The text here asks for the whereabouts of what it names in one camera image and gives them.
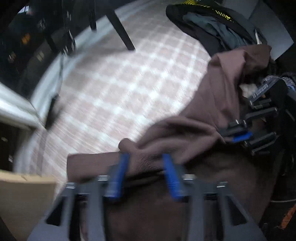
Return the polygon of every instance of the black leg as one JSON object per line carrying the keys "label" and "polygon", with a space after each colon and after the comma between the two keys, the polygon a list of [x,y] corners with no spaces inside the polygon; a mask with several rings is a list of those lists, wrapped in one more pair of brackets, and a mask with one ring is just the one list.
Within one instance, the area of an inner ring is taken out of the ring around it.
{"label": "black leg", "polygon": [[118,35],[120,36],[120,38],[122,39],[124,44],[126,45],[127,49],[128,50],[135,50],[135,47],[134,47],[131,39],[129,38],[128,33],[126,32],[126,30],[122,26],[122,23],[120,22],[119,18],[115,14],[115,11],[113,9],[105,9],[105,11],[106,11],[105,13],[106,13],[107,18],[109,19],[109,21],[111,22],[111,24],[115,28],[116,32],[118,33]]}

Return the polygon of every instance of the orange strip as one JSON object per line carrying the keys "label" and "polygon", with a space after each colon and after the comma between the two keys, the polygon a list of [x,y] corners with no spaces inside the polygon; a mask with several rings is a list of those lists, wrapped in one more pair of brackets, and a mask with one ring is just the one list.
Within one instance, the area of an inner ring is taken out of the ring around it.
{"label": "orange strip", "polygon": [[294,204],[294,206],[292,208],[290,208],[289,212],[283,218],[281,225],[279,226],[280,229],[284,230],[287,227],[287,225],[290,222],[291,218],[293,217],[295,211],[296,211],[296,204]]}

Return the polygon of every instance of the brown garment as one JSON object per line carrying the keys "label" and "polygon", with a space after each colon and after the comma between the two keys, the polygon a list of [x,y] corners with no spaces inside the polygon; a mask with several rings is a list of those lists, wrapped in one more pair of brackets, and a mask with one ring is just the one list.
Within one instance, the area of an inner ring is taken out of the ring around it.
{"label": "brown garment", "polygon": [[[205,181],[228,181],[252,217],[260,220],[275,182],[271,162],[254,164],[239,147],[225,145],[217,129],[239,119],[238,85],[267,67],[270,50],[267,45],[251,45],[216,54],[192,101],[178,116],[154,124],[137,143],[119,143],[120,151],[131,155],[131,180],[121,202],[106,205],[111,240],[180,239],[184,204],[172,200],[162,176],[145,175],[161,171],[162,153],[170,153],[176,163]],[[68,179],[82,182],[106,174],[118,160],[119,153],[71,155]],[[211,239],[208,229],[206,240]]]}

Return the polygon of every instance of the tiled floor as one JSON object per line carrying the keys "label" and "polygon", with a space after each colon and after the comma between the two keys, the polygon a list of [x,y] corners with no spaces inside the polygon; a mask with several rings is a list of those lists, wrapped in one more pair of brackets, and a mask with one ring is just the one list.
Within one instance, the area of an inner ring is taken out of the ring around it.
{"label": "tiled floor", "polygon": [[[69,153],[116,151],[122,138],[137,140],[147,126],[177,114],[198,88],[210,57],[168,20],[168,3],[123,21],[136,51],[128,51],[113,30],[64,81],[62,112],[48,132],[42,164],[42,173],[55,176],[59,186],[66,181]],[[39,143],[31,172],[37,169],[38,149]]]}

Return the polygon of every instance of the gray panel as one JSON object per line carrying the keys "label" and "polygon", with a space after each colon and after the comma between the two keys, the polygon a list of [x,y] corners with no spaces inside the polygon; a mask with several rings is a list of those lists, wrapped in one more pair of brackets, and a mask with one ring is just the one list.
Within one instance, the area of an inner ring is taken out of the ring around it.
{"label": "gray panel", "polygon": [[258,0],[224,0],[222,5],[239,12],[248,19],[256,7],[257,2]]}
{"label": "gray panel", "polygon": [[284,25],[262,1],[259,2],[250,21],[261,30],[268,44],[272,47],[272,59],[277,59],[293,44],[293,40]]}

